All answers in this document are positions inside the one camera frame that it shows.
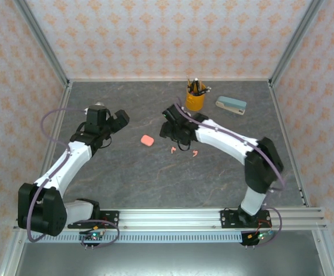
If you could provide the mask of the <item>yellow pencil cup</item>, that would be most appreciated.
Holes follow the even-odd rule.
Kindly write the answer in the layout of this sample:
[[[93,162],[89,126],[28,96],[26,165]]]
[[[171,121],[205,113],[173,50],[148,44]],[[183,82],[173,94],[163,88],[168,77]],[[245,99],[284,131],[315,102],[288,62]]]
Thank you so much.
[[[188,110],[197,112],[201,110],[204,106],[204,101],[205,101],[205,95],[202,94],[199,96],[192,95],[189,93],[189,88],[186,88],[186,99],[185,99],[185,106]]]

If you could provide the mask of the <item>teal and cream stapler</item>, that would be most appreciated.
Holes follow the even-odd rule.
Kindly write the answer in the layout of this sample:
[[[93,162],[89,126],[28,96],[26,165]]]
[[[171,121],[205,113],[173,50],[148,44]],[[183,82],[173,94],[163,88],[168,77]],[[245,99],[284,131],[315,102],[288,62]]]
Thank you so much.
[[[238,99],[219,96],[216,100],[216,106],[232,113],[243,115],[245,113],[247,103]]]

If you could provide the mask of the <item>small circuit board green light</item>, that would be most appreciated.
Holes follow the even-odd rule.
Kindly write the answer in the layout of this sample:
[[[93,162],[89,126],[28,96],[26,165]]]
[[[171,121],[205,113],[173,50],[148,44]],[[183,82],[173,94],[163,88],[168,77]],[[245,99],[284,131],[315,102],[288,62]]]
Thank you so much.
[[[244,247],[257,247],[271,240],[274,236],[272,230],[269,231],[244,231],[241,233],[241,245]]]
[[[100,242],[103,241],[103,237],[105,235],[105,230],[91,230],[91,231],[82,231],[79,233],[79,241],[94,241]]]

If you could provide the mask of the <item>grey metal panel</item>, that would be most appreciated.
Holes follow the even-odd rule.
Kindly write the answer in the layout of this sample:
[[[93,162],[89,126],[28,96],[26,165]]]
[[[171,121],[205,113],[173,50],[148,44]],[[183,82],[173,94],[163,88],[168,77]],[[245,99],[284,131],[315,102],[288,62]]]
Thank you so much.
[[[310,243],[28,244],[15,276],[324,276]]]

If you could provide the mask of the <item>aluminium table edge rail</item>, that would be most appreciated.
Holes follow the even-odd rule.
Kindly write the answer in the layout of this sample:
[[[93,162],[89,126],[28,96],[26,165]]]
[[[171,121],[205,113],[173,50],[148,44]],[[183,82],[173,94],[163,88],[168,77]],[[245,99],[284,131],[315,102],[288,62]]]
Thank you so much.
[[[268,78],[203,78],[198,77],[203,82],[268,82]],[[69,82],[187,82],[184,78],[71,78]]]
[[[287,131],[286,126],[285,126],[284,117],[283,117],[282,112],[281,112],[280,107],[279,107],[278,97],[276,96],[273,85],[270,82],[268,82],[268,88],[269,88],[269,91],[270,91],[270,94],[271,94],[271,97],[272,97],[272,101],[273,101],[273,104],[274,104],[275,111],[277,113],[278,121],[279,121],[279,124],[280,124],[280,127],[281,127],[281,131],[282,131],[282,134],[283,134],[285,144],[286,144],[286,149],[287,149],[287,152],[289,154],[291,168],[292,168],[292,171],[293,171],[296,183],[297,183],[298,192],[299,192],[299,194],[301,196],[301,199],[302,199],[302,204],[305,208],[309,208],[309,207],[311,207],[311,203],[309,202],[307,192],[306,192],[306,190],[304,188],[304,185],[302,183],[301,172],[298,169],[297,162],[295,160],[293,149],[292,149],[292,146],[291,146],[291,143],[290,143],[289,134],[288,134],[288,131]]]
[[[39,177],[45,175],[47,171],[51,168],[56,148],[59,147],[62,151],[64,151],[64,149],[66,148],[64,142],[59,140],[59,135],[63,123],[63,118],[66,113],[65,109],[68,104],[68,99],[70,97],[71,89],[72,89],[72,83],[69,83],[63,90],[62,97],[57,107],[58,109],[61,110],[55,111],[50,115],[47,115],[46,118],[43,117],[41,119],[40,122],[41,133],[48,140],[48,145],[47,145],[47,151],[44,155],[44,161]],[[48,119],[51,115],[54,116],[54,121],[51,126],[51,131],[47,132],[44,129],[44,121]]]

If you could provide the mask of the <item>wide aluminium mounting rail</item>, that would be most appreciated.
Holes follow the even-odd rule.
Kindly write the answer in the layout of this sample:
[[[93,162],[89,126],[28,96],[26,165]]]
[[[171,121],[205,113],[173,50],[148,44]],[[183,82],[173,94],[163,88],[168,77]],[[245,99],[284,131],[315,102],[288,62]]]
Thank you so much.
[[[118,227],[125,231],[274,231],[327,229],[324,212],[320,208],[277,208],[265,207],[270,212],[271,228],[222,228],[220,211],[225,208],[121,208]]]

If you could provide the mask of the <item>aluminium frame post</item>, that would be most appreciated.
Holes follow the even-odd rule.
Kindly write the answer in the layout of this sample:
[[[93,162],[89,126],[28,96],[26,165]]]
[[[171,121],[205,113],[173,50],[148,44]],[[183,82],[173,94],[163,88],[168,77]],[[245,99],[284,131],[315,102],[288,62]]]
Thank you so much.
[[[292,35],[284,53],[282,54],[271,78],[268,79],[269,87],[273,88],[279,81],[284,70],[290,63],[292,56],[302,41],[304,35],[308,31],[311,23],[317,15],[320,7],[323,5],[324,0],[311,0],[304,16],[298,24],[294,34]]]
[[[66,87],[69,84],[70,80],[67,78],[63,67],[61,66],[34,13],[29,7],[27,0],[13,0],[13,2],[22,14],[38,45],[40,46],[45,57],[53,68],[55,75],[58,77],[59,81],[63,84],[63,86]]]

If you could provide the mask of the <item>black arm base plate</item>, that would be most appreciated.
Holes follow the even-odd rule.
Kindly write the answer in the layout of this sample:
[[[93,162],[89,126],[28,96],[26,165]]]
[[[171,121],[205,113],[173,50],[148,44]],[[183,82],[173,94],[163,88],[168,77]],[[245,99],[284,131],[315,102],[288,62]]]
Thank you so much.
[[[113,226],[108,223],[95,223],[89,222],[89,220],[102,220],[108,221],[115,225],[118,225],[120,212],[117,210],[101,210],[98,214],[93,214],[86,222],[75,222],[72,224],[68,224],[67,228],[69,229],[93,229],[94,227],[98,227],[98,229],[114,229]]]
[[[220,211],[220,222],[222,228],[271,228],[270,212],[259,210],[257,214],[250,216],[243,210],[225,208]]]

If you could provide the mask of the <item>aluminium frame leg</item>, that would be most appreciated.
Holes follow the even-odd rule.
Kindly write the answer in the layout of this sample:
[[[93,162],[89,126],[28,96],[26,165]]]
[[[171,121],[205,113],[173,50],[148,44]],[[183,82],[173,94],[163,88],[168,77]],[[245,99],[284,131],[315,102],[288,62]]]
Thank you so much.
[[[0,267],[0,276],[15,276],[26,242],[26,231],[15,229]]]
[[[312,230],[312,235],[324,276],[334,276],[334,261],[330,243],[327,239],[327,232],[322,230]]]

